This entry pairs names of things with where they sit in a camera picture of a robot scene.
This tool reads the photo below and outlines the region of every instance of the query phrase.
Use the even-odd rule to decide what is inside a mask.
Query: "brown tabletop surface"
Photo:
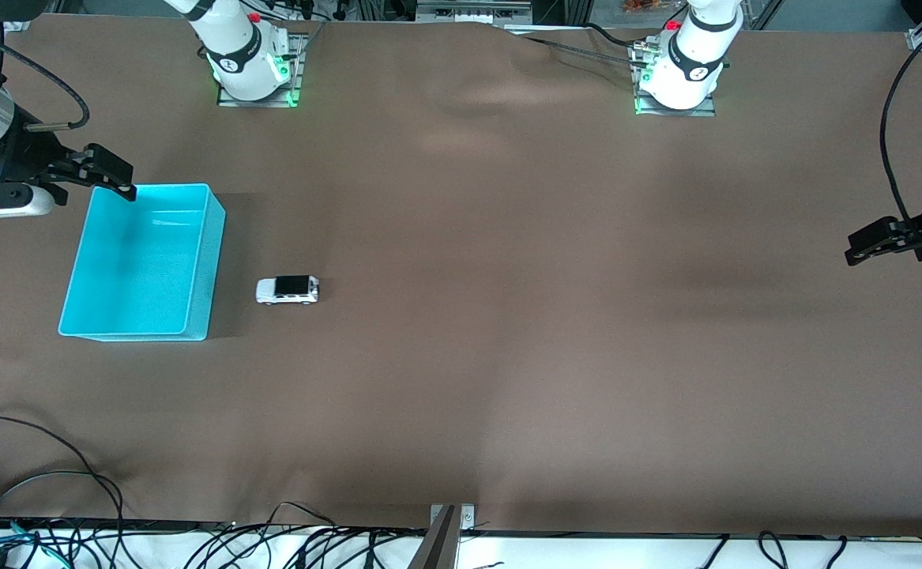
[[[508,529],[922,534],[922,264],[843,259],[895,213],[900,35],[743,33],[715,119],[634,115],[619,64],[479,24],[328,25],[301,107],[266,111],[215,107],[185,21],[43,16],[12,45],[91,104],[64,143],[228,213],[194,343],[57,334],[88,191],[0,220],[0,412],[77,442],[129,518],[288,499],[421,525],[464,501]],[[919,212],[922,58],[890,134]],[[282,273],[322,302],[255,303]],[[0,425],[0,492],[54,465],[78,466]],[[0,514],[111,508],[64,479]]]

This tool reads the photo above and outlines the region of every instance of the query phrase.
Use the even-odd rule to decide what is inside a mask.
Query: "white toy car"
[[[262,278],[258,281],[258,302],[301,303],[308,305],[320,301],[320,280],[309,274]]]

